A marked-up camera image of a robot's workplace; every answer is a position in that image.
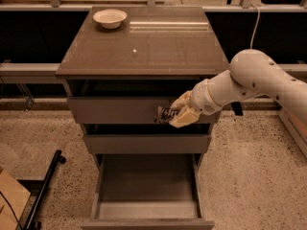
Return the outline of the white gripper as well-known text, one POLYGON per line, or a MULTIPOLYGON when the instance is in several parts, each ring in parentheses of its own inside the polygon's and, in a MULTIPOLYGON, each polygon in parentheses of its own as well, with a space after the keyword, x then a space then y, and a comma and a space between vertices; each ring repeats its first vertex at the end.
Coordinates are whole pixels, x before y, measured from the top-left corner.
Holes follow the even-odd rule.
POLYGON ((209 80, 205 79, 194 86, 190 91, 186 91, 172 104, 172 109, 180 110, 169 124, 173 127, 180 128, 195 123, 200 115, 212 115, 222 110, 209 93, 209 80))

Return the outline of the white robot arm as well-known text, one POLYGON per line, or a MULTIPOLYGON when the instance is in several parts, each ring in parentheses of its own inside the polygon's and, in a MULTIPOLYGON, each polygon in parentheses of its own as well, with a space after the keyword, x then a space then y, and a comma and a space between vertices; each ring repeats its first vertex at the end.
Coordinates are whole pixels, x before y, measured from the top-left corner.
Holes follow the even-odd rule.
POLYGON ((247 49, 235 55, 229 68, 197 83, 171 105, 178 111, 170 124, 185 127, 200 115, 212 115, 227 104, 260 95, 276 100, 307 125, 307 83, 286 73, 261 51, 247 49))

